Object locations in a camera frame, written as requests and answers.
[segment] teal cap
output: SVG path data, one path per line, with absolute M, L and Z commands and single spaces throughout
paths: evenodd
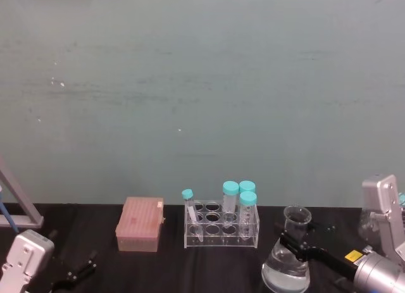
M 405 206 L 405 194 L 404 193 L 399 193 L 399 205 Z
M 257 200 L 258 197 L 254 192 L 250 192 L 247 190 L 245 192 L 240 193 L 239 202 L 244 206 L 254 206 Z
M 183 199 L 190 199 L 193 196 L 192 190 L 191 189 L 184 190 L 182 192 L 182 195 L 183 195 Z
M 247 180 L 242 181 L 239 184 L 239 190 L 240 190 L 240 192 L 246 192 L 248 190 L 249 192 L 256 193 L 256 184 L 254 184 L 254 182 L 247 181 Z
M 222 191 L 229 196 L 237 195 L 239 193 L 239 184 L 234 181 L 226 181 L 223 183 Z

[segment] teal wall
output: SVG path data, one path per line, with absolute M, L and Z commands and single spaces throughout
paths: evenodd
M 0 0 L 0 152 L 36 202 L 360 206 L 405 186 L 405 0 Z

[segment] pipette tip box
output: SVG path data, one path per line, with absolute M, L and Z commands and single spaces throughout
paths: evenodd
M 118 249 L 156 252 L 162 223 L 163 198 L 128 197 L 115 230 Z

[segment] metal stand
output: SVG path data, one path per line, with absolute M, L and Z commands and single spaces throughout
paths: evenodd
M 44 217 L 42 217 L 31 200 L 24 193 L 17 179 L 12 172 L 7 168 L 6 163 L 2 157 L 0 157 L 0 181 L 3 182 L 9 191 L 14 195 L 20 206 L 23 208 L 27 215 L 11 215 L 15 224 L 19 228 L 41 228 L 44 223 Z M 0 227 L 9 227 L 9 223 L 4 217 L 0 215 Z

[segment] black table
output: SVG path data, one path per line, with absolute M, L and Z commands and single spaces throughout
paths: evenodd
M 18 211 L 15 205 L 10 211 Z M 165 206 L 166 218 L 156 253 L 119 252 L 115 228 L 120 205 L 43 204 L 45 217 L 39 231 L 56 229 L 55 254 L 71 266 L 83 263 L 96 250 L 97 270 L 74 293 L 261 293 L 269 292 L 261 280 L 261 265 L 277 240 L 275 222 L 283 222 L 283 208 L 259 207 L 257 249 L 243 247 L 191 247 L 184 249 L 183 206 Z M 313 219 L 334 224 L 348 241 L 358 241 L 360 209 L 310 208 Z M 9 228 L 0 229 L 0 263 L 5 262 L 14 239 Z M 340 278 L 326 266 L 311 262 L 307 292 L 342 292 L 333 283 Z

